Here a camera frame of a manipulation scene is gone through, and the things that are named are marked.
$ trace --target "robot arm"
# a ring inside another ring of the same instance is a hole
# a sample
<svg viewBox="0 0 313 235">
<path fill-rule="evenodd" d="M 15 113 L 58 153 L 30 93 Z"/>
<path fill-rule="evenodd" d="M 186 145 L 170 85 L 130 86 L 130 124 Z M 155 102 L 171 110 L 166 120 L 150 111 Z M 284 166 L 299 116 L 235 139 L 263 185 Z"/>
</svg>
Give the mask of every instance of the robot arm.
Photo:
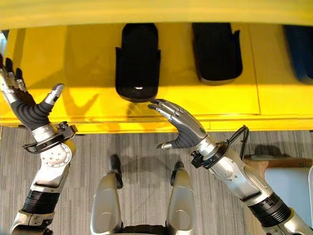
<svg viewBox="0 0 313 235">
<path fill-rule="evenodd" d="M 46 98 L 36 104 L 28 93 L 17 68 L 13 73 L 12 61 L 6 59 L 5 67 L 0 57 L 1 92 L 15 115 L 27 127 L 36 140 L 24 148 L 31 153 L 40 153 L 41 167 L 38 170 L 24 206 L 16 215 L 10 234 L 13 235 L 51 235 L 47 228 L 52 223 L 54 209 L 66 181 L 69 162 L 75 154 L 71 138 L 77 132 L 75 126 L 66 122 L 54 126 L 48 115 L 61 95 L 63 84 L 57 84 Z"/>
<path fill-rule="evenodd" d="M 269 235 L 313 235 L 312 229 L 275 194 L 267 182 L 256 175 L 231 149 L 229 142 L 215 143 L 203 126 L 182 107 L 155 99 L 150 109 L 165 116 L 177 127 L 179 137 L 158 148 L 194 147 L 192 164 L 205 167 L 252 211 Z"/>
</svg>

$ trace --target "gray carpet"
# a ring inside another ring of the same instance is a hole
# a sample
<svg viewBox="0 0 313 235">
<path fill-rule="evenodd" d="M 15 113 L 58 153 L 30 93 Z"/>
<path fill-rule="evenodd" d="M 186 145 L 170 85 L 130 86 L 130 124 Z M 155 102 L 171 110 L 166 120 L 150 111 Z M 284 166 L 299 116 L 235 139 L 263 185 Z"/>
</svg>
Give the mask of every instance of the gray carpet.
<svg viewBox="0 0 313 235">
<path fill-rule="evenodd" d="M 232 133 L 211 133 L 218 141 Z M 122 219 L 126 226 L 165 224 L 171 187 L 170 176 L 177 160 L 191 175 L 196 193 L 197 234 L 252 235 L 260 226 L 251 225 L 251 214 L 227 188 L 205 169 L 195 169 L 188 150 L 157 150 L 158 143 L 176 134 L 114 134 L 76 136 L 77 152 L 56 207 L 51 229 L 56 235 L 90 234 L 93 194 L 109 170 L 108 156 L 122 161 L 124 187 L 119 191 Z M 10 228 L 22 207 L 30 184 L 40 167 L 39 156 L 23 150 L 33 139 L 25 129 L 4 127 L 0 142 L 0 227 Z M 240 142 L 233 147 L 240 148 Z M 308 131 L 252 132 L 246 154 L 290 155 L 311 158 L 313 142 Z"/>
</svg>

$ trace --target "yellow surface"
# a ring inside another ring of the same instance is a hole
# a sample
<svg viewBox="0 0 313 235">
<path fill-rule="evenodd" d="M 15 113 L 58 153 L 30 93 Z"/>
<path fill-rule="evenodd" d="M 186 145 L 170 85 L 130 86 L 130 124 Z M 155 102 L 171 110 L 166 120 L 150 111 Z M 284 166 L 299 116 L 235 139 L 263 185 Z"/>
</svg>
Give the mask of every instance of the yellow surface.
<svg viewBox="0 0 313 235">
<path fill-rule="evenodd" d="M 124 22 L 313 25 L 312 0 L 2 0 L 0 29 Z"/>
<path fill-rule="evenodd" d="M 250 25 L 261 113 L 263 115 L 313 114 L 313 86 L 293 74 L 280 25 Z"/>
<path fill-rule="evenodd" d="M 147 103 L 130 103 L 115 91 L 115 47 L 124 24 L 54 26 L 12 30 L 8 56 L 20 66 L 30 92 L 42 100 L 66 85 L 50 120 L 68 120 L 80 133 L 172 132 Z M 313 129 L 313 86 L 292 74 L 281 26 L 234 23 L 241 31 L 243 73 L 232 83 L 198 81 L 189 23 L 157 23 L 161 49 L 157 97 L 184 106 L 207 130 Z M 0 123 L 18 125 L 0 97 Z"/>
</svg>

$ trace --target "white object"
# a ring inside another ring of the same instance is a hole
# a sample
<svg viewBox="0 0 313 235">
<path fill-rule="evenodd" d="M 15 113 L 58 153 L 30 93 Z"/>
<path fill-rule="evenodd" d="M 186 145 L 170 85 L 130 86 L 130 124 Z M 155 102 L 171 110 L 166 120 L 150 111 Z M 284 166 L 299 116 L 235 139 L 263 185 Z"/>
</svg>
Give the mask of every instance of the white object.
<svg viewBox="0 0 313 235">
<path fill-rule="evenodd" d="M 313 167 L 268 168 L 264 178 L 286 205 L 312 227 Z"/>
</svg>

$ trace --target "wire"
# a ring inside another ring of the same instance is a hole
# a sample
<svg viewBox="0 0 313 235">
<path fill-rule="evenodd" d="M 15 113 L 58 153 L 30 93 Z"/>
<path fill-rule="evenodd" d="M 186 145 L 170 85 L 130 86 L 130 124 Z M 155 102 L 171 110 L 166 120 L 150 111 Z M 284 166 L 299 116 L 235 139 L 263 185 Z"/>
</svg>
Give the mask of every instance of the wire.
<svg viewBox="0 0 313 235">
<path fill-rule="evenodd" d="M 244 159 L 244 153 L 245 153 L 245 149 L 246 149 L 246 143 L 248 141 L 248 138 L 249 138 L 249 134 L 250 134 L 250 130 L 247 126 L 243 125 L 241 128 L 239 128 L 230 138 L 229 140 L 226 140 L 224 142 L 219 142 L 217 143 L 217 145 L 220 145 L 220 144 L 227 144 L 226 146 L 226 151 L 229 149 L 229 146 L 241 135 L 243 134 L 244 135 L 244 138 L 243 140 L 241 141 L 242 142 L 242 145 L 241 145 L 241 150 L 240 150 L 240 159 L 243 160 Z"/>
</svg>

